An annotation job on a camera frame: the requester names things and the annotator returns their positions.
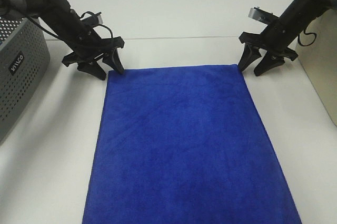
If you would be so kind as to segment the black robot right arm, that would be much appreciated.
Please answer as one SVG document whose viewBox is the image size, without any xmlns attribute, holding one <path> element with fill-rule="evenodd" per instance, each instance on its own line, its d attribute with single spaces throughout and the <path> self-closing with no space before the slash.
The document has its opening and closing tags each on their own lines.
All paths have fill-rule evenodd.
<svg viewBox="0 0 337 224">
<path fill-rule="evenodd" d="M 254 69 L 260 76 L 285 63 L 285 58 L 294 61 L 298 54 L 288 46 L 305 33 L 308 25 L 329 9 L 336 9 L 336 0 L 294 0 L 281 16 L 261 10 L 250 9 L 249 17 L 266 24 L 260 34 L 243 32 L 239 40 L 244 44 L 242 57 L 238 63 L 244 71 L 252 62 L 261 57 L 260 50 L 266 51 L 261 62 Z"/>
</svg>

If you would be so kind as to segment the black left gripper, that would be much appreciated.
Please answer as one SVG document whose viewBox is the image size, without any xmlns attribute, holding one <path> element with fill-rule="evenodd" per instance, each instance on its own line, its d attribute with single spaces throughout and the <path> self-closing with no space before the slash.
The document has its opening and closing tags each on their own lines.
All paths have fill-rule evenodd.
<svg viewBox="0 0 337 224">
<path fill-rule="evenodd" d="M 120 36 L 101 38 L 94 30 L 91 30 L 84 34 L 68 31 L 64 32 L 62 37 L 73 51 L 62 59 L 64 65 L 69 66 L 78 63 L 77 69 L 79 71 L 105 80 L 106 73 L 96 62 L 97 58 L 102 56 L 103 63 L 110 66 L 118 74 L 124 73 L 117 50 L 124 47 L 124 41 Z"/>
</svg>

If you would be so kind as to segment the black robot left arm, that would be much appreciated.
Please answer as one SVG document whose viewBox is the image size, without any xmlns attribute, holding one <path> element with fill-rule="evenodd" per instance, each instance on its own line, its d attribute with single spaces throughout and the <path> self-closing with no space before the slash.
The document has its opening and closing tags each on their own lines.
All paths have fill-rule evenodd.
<svg viewBox="0 0 337 224">
<path fill-rule="evenodd" d="M 77 64 L 77 69 L 100 80 L 106 78 L 98 64 L 101 60 L 114 71 L 123 74 L 118 48 L 124 47 L 119 37 L 100 37 L 95 28 L 103 26 L 100 13 L 87 11 L 78 15 L 68 0 L 1 0 L 1 17 L 7 20 L 26 18 L 40 27 L 41 18 L 50 28 L 48 34 L 65 42 L 72 52 L 62 59 L 65 66 Z"/>
</svg>

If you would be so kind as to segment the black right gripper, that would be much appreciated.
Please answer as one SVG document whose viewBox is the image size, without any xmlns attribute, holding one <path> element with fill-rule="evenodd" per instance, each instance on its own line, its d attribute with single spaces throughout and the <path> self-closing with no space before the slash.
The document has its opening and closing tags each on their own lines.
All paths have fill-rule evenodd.
<svg viewBox="0 0 337 224">
<path fill-rule="evenodd" d="M 294 61 L 298 54 L 288 46 L 296 37 L 297 34 L 287 30 L 280 22 L 270 23 L 260 34 L 243 32 L 239 36 L 240 42 L 245 43 L 238 63 L 239 70 L 243 72 L 251 63 L 261 57 L 260 48 L 268 52 L 255 67 L 255 76 L 261 76 L 275 67 L 282 66 L 285 63 L 282 57 Z"/>
</svg>

